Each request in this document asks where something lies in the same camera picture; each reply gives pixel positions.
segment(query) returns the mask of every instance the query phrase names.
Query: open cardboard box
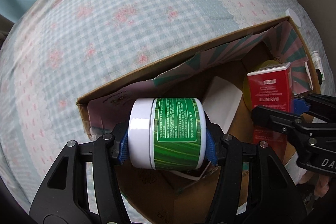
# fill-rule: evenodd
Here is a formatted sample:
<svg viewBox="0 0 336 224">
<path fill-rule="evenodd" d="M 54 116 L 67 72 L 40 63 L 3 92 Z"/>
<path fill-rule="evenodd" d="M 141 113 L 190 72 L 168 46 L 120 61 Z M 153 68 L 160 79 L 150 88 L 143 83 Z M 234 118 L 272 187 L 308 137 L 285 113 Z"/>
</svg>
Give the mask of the open cardboard box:
<svg viewBox="0 0 336 224">
<path fill-rule="evenodd" d="M 91 100 L 110 95 L 131 83 L 153 79 L 161 73 L 169 71 L 192 58 L 197 53 L 246 37 L 249 34 L 262 33 L 284 21 L 290 23 L 302 42 L 304 51 L 308 57 L 307 65 L 313 84 L 313 92 L 320 93 L 317 74 L 304 40 L 291 18 L 282 17 L 232 32 L 175 53 L 130 72 L 78 98 L 77 105 L 83 120 L 85 132 L 90 137 L 88 103 Z M 274 58 L 265 43 L 257 44 L 241 60 L 212 66 L 176 83 L 171 88 L 165 90 L 161 94 L 162 97 L 196 97 L 202 100 L 214 76 L 226 79 L 239 89 L 242 89 L 244 77 L 248 72 L 252 71 L 256 65 L 263 61 Z M 253 123 L 250 118 L 250 112 L 246 108 L 243 98 L 241 98 L 228 133 L 234 135 L 240 141 L 252 142 L 252 130 Z M 295 149 L 288 144 L 283 161 L 284 164 L 288 162 L 294 152 Z M 167 171 L 137 169 L 129 161 L 126 161 L 122 166 L 116 166 L 115 171 L 120 190 L 128 201 L 152 223 L 158 224 L 203 223 L 211 205 L 219 177 L 218 169 L 212 175 L 201 179 L 186 188 L 182 193 L 178 193 L 177 189 L 186 185 L 190 180 L 178 177 Z M 241 184 L 240 205 L 246 201 L 247 186 L 248 176 L 245 176 Z"/>
</svg>

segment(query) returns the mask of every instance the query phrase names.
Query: green label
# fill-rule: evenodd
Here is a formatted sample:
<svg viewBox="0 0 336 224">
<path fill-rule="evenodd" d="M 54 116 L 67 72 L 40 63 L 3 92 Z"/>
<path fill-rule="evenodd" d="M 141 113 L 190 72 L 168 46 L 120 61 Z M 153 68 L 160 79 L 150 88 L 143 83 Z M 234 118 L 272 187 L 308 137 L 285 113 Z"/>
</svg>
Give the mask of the green label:
<svg viewBox="0 0 336 224">
<path fill-rule="evenodd" d="M 161 170 L 195 169 L 201 123 L 193 98 L 158 98 L 154 113 L 154 163 Z"/>
</svg>

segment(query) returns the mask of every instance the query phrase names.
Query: bed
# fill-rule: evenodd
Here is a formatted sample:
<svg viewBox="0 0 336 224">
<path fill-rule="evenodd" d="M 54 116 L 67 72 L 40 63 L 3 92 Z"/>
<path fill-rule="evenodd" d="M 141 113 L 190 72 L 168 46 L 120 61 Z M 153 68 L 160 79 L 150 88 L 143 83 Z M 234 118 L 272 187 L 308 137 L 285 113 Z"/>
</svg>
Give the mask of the bed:
<svg viewBox="0 0 336 224">
<path fill-rule="evenodd" d="M 28 211 L 68 140 L 90 139 L 79 96 L 148 63 L 291 8 L 322 58 L 321 91 L 335 95 L 320 36 L 297 0 L 37 0 L 0 51 L 0 175 Z M 92 176 L 89 199 L 95 210 Z M 133 222 L 145 223 L 130 205 Z"/>
</svg>

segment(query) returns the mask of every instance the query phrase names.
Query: human hand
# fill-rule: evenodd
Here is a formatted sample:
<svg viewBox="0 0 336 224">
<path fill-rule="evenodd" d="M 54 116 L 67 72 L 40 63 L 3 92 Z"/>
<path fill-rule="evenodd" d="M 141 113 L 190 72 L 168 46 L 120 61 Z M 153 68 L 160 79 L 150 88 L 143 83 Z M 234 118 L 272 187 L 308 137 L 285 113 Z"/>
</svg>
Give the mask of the human hand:
<svg viewBox="0 0 336 224">
<path fill-rule="evenodd" d="M 307 171 L 299 181 L 299 184 L 306 183 L 315 173 L 312 171 Z M 319 175 L 319 179 L 315 186 L 314 195 L 322 198 L 329 190 L 329 180 L 330 177 L 325 175 Z"/>
</svg>

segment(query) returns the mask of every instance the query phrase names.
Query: yellow round object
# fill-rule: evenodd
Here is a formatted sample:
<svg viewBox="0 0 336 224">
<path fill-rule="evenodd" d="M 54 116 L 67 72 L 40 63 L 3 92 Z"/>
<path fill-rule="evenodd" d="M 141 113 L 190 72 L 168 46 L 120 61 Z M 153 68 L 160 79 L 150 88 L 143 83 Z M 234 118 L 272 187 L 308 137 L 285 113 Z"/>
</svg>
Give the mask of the yellow round object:
<svg viewBox="0 0 336 224">
<path fill-rule="evenodd" d="M 279 62 L 275 61 L 275 60 L 266 60 L 265 62 L 257 65 L 256 67 L 253 68 L 252 71 L 256 71 L 260 68 L 264 68 L 267 66 L 274 66 L 274 65 L 278 65 Z M 247 107 L 247 109 L 249 111 L 252 110 L 252 102 L 251 102 L 251 93 L 250 93 L 250 86 L 249 86 L 249 82 L 247 80 L 247 76 L 245 76 L 244 78 L 244 82 L 243 82 L 243 99 L 244 99 L 244 103 Z"/>
</svg>

